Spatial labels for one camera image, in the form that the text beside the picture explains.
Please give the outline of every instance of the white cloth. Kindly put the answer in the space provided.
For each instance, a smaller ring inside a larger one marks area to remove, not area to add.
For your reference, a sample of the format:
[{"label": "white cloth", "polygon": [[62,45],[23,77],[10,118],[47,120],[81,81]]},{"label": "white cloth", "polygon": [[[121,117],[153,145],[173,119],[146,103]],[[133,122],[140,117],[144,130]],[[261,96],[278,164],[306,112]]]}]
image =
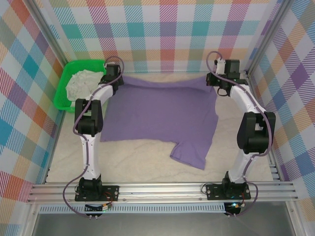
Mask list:
[{"label": "white cloth", "polygon": [[89,96],[97,88],[103,74],[103,72],[83,70],[72,75],[65,87],[68,100],[75,101],[78,98]]}]

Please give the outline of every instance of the gray floor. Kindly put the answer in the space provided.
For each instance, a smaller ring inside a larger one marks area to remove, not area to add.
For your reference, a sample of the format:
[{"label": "gray floor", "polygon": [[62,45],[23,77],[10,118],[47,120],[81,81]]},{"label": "gray floor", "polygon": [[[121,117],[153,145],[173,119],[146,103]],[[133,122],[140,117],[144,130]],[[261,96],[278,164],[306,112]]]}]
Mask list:
[{"label": "gray floor", "polygon": [[244,216],[222,213],[110,214],[88,220],[41,214],[33,236],[293,236],[285,203],[256,203]]}]

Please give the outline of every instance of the black mounting plate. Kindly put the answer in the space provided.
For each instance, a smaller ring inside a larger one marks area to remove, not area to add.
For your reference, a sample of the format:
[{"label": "black mounting plate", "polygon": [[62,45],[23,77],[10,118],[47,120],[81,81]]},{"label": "black mounting plate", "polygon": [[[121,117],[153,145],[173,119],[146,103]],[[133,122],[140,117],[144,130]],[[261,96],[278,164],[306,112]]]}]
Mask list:
[{"label": "black mounting plate", "polygon": [[[206,185],[207,200],[243,200],[242,195],[236,195],[233,198],[227,198],[223,191],[222,184],[207,184]],[[244,192],[244,200],[251,199],[251,193],[249,192],[248,185]]]},{"label": "black mounting plate", "polygon": [[99,201],[99,202],[108,202],[118,201],[119,196],[119,186],[118,185],[103,185],[102,186],[102,195],[95,199],[95,197],[89,197],[79,194],[78,192],[75,194],[74,200],[76,202],[93,202],[93,201]]},{"label": "black mounting plate", "polygon": [[90,205],[85,205],[84,207],[84,211],[94,211],[96,213],[86,213],[87,216],[94,216],[94,217],[100,217],[101,215],[103,215],[103,205],[100,205],[100,206],[90,206]]}]

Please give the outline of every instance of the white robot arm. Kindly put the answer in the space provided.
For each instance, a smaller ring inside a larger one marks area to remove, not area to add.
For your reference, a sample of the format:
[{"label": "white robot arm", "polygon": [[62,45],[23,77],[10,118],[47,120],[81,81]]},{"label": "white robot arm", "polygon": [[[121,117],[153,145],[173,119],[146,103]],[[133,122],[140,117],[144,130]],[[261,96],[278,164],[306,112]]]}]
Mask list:
[{"label": "white robot arm", "polygon": [[[92,101],[100,101],[100,106],[102,107],[104,103],[113,96],[113,87],[111,85],[103,87],[100,91],[98,91]],[[83,134],[87,138],[87,142],[83,137],[80,137],[83,148],[83,164],[84,168],[87,163],[87,152],[86,145],[89,146],[89,165],[87,171],[83,174],[84,179],[98,179],[100,177],[100,169],[98,166],[98,143],[100,139],[101,132],[96,133],[94,136],[91,134]]]},{"label": "white robot arm", "polygon": [[[241,86],[244,87],[251,94],[251,91],[250,91],[250,88],[248,85],[241,85]],[[249,99],[248,95],[245,94],[245,92],[243,90],[241,90],[239,87],[233,86],[231,88],[230,97],[236,102],[236,104],[238,105],[238,107],[240,108],[240,110],[243,113],[253,112],[255,114],[259,114],[259,112],[255,108],[255,105]],[[259,106],[260,110],[262,110],[263,112],[266,111],[260,105],[258,105],[258,106]],[[242,149],[239,150],[232,169],[230,169],[228,171],[228,175],[229,175],[231,182],[234,182],[234,183],[243,183],[244,182],[243,171],[244,171],[246,165],[248,164],[248,162],[250,161],[251,157],[257,153],[258,152],[251,152],[251,153],[245,154],[244,150],[242,150]],[[251,168],[252,168],[255,161],[256,161],[256,159],[252,160],[251,164],[249,165],[249,167],[247,169],[247,173],[249,173],[251,171]]]}]

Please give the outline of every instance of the metal bracket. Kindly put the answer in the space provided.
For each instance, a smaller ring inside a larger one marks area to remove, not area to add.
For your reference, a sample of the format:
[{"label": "metal bracket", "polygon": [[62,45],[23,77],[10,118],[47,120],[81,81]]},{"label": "metal bracket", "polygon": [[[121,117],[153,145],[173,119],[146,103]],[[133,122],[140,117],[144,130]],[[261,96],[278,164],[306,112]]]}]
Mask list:
[{"label": "metal bracket", "polygon": [[207,184],[206,185],[206,193],[208,200],[249,200],[251,199],[251,193],[248,185],[243,192],[243,195],[236,195],[233,198],[228,198],[224,194],[223,185],[222,184]]},{"label": "metal bracket", "polygon": [[[102,186],[102,195],[98,198],[98,202],[116,202],[118,201],[118,195],[119,195],[119,186],[118,185],[103,185]],[[76,202],[86,202],[91,201],[88,199],[88,197],[81,195],[79,192],[76,192],[74,200]]]}]

